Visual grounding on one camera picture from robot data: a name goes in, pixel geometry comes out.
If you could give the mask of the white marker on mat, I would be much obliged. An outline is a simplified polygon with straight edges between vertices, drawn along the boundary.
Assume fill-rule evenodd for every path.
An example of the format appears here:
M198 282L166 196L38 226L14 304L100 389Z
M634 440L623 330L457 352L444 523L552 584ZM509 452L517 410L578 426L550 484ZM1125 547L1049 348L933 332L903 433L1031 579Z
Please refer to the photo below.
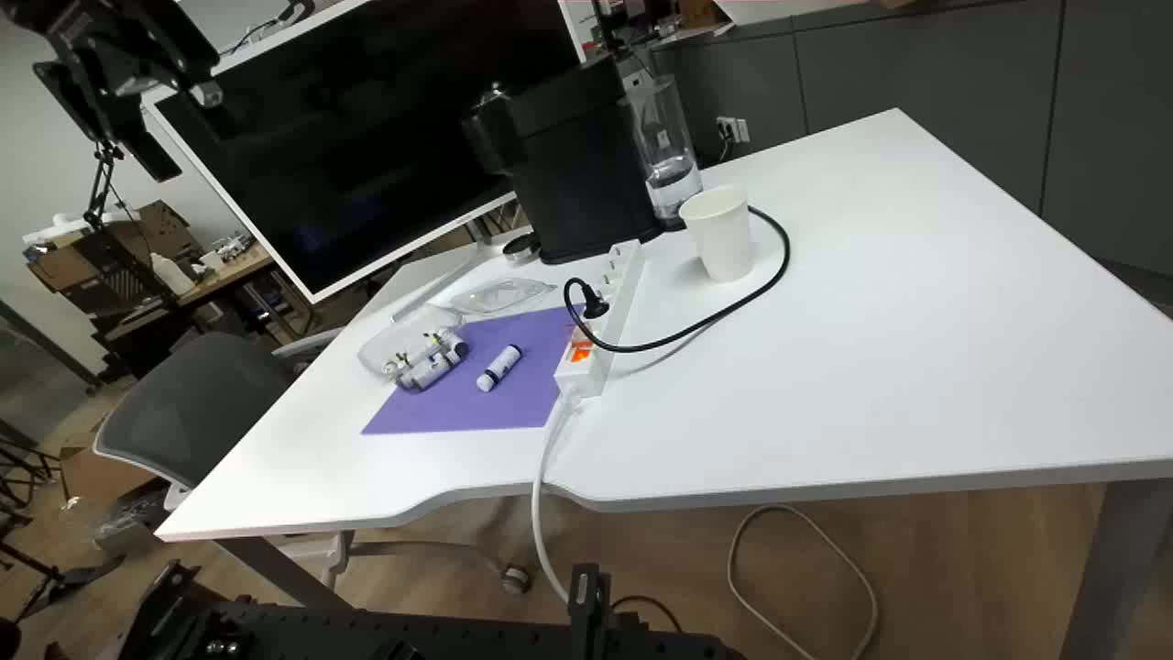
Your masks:
M503 386L503 377L525 359L525 352L517 343L506 343L480 375L476 375L476 389L490 391L496 386Z

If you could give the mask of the purple paper mat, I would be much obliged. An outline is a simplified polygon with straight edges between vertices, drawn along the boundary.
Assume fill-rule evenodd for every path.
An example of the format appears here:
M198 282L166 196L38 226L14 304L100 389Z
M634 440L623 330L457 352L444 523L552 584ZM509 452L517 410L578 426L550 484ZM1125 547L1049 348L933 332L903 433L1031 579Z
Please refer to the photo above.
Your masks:
M561 309L468 321L464 359L425 391L396 389L367 433L537 430L561 396L552 375L567 337Z

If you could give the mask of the black coffee machine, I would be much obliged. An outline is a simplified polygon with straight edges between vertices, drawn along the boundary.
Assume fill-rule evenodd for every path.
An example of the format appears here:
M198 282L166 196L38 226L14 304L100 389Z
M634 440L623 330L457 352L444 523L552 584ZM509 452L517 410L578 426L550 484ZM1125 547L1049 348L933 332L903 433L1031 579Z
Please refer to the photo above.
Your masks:
M607 57L520 95L490 89L462 117L462 130L476 162L517 190L543 264L598 257L664 232Z

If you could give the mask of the white framed monitor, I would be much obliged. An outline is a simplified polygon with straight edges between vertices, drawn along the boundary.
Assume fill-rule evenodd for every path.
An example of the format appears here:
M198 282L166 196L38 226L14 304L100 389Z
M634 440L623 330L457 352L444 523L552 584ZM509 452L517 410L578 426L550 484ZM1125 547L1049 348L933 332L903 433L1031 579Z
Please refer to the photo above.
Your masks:
M490 89L576 67L556 0L337 0L226 56L214 106L159 92L148 111L283 276L327 301L506 205L462 121Z

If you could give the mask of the grey office chair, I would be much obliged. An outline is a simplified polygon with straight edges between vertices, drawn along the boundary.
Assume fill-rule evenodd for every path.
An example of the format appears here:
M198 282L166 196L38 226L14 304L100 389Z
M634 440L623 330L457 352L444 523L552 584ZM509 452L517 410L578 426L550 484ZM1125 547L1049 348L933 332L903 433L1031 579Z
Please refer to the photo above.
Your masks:
M292 377L288 364L238 332L198 332L129 389L90 452L194 487Z

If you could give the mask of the wooden shelf with clutter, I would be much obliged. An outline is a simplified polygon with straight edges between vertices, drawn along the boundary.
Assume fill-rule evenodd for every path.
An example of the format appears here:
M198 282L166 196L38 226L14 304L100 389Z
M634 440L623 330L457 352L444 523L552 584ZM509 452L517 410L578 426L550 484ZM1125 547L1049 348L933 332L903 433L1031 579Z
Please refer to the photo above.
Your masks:
M205 245L166 200L24 237L24 266L89 321L126 375L152 371L185 332L283 326L295 294L249 234Z

